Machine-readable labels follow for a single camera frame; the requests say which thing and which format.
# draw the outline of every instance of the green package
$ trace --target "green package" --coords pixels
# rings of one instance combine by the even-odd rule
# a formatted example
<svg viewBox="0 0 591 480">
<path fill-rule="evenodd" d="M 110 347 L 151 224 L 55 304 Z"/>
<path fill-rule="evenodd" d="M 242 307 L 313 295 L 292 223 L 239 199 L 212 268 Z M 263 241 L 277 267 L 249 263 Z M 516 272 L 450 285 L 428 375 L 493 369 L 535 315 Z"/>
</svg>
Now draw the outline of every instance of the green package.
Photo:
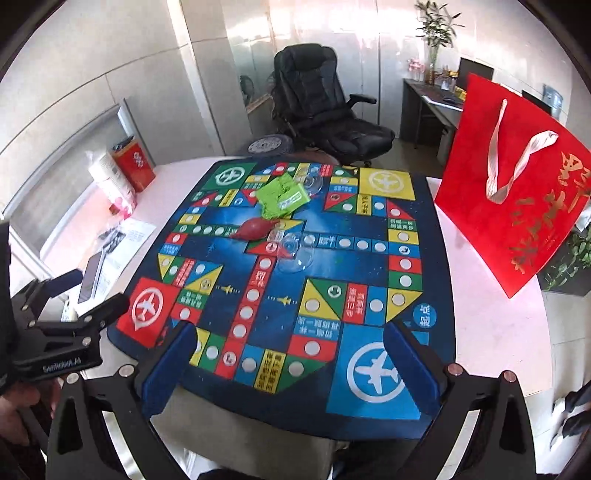
<svg viewBox="0 0 591 480">
<path fill-rule="evenodd" d="M 257 190 L 256 198 L 262 206 L 262 217 L 268 220 L 287 215 L 310 201 L 303 185 L 287 173 Z"/>
</svg>

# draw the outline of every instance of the person's hand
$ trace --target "person's hand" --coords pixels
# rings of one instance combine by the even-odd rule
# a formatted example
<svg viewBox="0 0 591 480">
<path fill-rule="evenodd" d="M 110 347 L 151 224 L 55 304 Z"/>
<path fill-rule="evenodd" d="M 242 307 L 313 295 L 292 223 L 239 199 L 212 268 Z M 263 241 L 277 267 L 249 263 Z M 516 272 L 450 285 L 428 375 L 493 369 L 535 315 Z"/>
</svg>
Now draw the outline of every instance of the person's hand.
<svg viewBox="0 0 591 480">
<path fill-rule="evenodd" d="M 27 429 L 18 414 L 19 408 L 31 407 L 43 399 L 53 415 L 60 395 L 57 380 L 31 385 L 18 382 L 0 397 L 0 437 L 14 445 L 29 445 Z"/>
</svg>

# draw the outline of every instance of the computer monitor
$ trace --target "computer monitor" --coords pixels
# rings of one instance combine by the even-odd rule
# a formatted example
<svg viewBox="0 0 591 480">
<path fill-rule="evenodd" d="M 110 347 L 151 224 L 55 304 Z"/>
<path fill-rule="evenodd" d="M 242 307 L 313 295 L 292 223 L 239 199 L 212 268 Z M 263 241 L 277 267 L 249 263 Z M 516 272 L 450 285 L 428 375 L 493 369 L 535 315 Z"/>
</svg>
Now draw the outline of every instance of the computer monitor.
<svg viewBox="0 0 591 480">
<path fill-rule="evenodd" d="M 492 80 L 492 74 L 494 72 L 495 69 L 487 67 L 482 63 L 462 58 L 460 59 L 460 68 L 457 73 L 456 87 L 460 87 L 462 90 L 467 90 L 469 73 L 475 73 L 479 77 Z"/>
<path fill-rule="evenodd" d="M 539 106 L 548 115 L 552 115 L 552 106 L 551 105 L 548 105 L 547 103 L 544 103 L 542 100 L 540 100 L 539 98 L 534 97 L 530 93 L 527 93 L 525 90 L 522 90 L 521 91 L 521 94 L 523 95 L 523 98 L 525 98 L 526 100 L 529 100 L 534 105 Z"/>
</svg>

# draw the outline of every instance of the leather chair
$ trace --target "leather chair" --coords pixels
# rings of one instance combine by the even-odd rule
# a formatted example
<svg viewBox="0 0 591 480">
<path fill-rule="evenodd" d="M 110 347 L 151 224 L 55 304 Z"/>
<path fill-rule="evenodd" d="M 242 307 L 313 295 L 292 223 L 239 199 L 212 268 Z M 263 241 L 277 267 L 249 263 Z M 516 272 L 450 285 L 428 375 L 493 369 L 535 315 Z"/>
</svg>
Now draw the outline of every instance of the leather chair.
<svg viewBox="0 0 591 480">
<path fill-rule="evenodd" d="M 336 62 L 335 51 L 317 43 L 292 45 L 275 55 L 273 117 L 296 143 L 318 147 L 343 164 L 369 165 L 392 148 L 394 132 L 355 116 L 354 104 L 377 100 L 355 93 L 345 102 Z"/>
</svg>

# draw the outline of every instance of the smartphone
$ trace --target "smartphone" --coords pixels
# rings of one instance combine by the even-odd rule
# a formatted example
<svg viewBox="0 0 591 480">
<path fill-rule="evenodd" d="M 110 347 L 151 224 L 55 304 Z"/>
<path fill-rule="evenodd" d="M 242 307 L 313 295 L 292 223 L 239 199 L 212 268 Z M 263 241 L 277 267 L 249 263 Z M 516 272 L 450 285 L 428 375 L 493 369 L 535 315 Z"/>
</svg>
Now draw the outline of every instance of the smartphone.
<svg viewBox="0 0 591 480">
<path fill-rule="evenodd" d="M 78 296 L 78 303 L 94 298 L 96 293 L 96 286 L 99 282 L 100 269 L 105 260 L 105 251 L 101 250 L 97 254 L 92 255 L 88 259 L 86 269 L 84 270 L 84 277 L 82 277 L 82 285 L 80 286 L 80 295 Z"/>
</svg>

